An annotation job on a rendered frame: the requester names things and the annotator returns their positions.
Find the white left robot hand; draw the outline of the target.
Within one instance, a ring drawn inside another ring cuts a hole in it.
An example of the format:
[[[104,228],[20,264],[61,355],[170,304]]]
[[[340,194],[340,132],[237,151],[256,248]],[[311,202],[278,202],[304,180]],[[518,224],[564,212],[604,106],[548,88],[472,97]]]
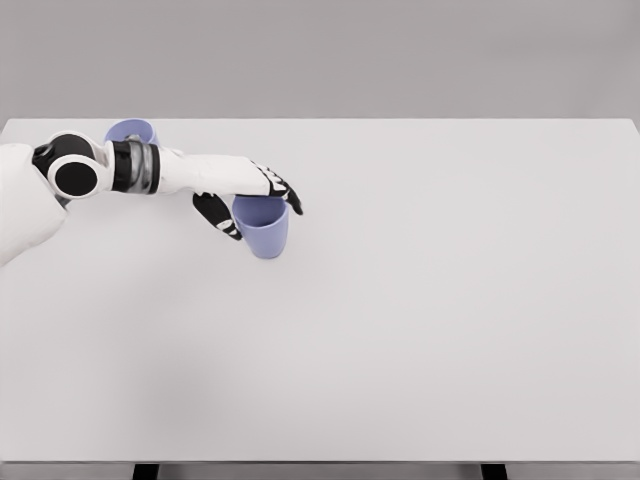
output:
[[[302,202],[293,187],[271,168],[248,158],[219,158],[206,167],[197,180],[192,203],[196,211],[216,230],[240,241],[243,235],[222,195],[279,198],[297,215],[303,215]]]

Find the lavender blue cup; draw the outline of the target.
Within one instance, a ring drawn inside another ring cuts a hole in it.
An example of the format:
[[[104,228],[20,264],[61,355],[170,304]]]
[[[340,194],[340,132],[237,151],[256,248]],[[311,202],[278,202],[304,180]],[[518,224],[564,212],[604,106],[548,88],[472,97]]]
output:
[[[286,246],[289,210],[278,197],[236,196],[232,213],[245,242],[260,259],[278,257]]]
[[[127,118],[115,122],[106,131],[104,141],[125,141],[130,136],[137,136],[143,143],[160,145],[154,125],[141,118]]]

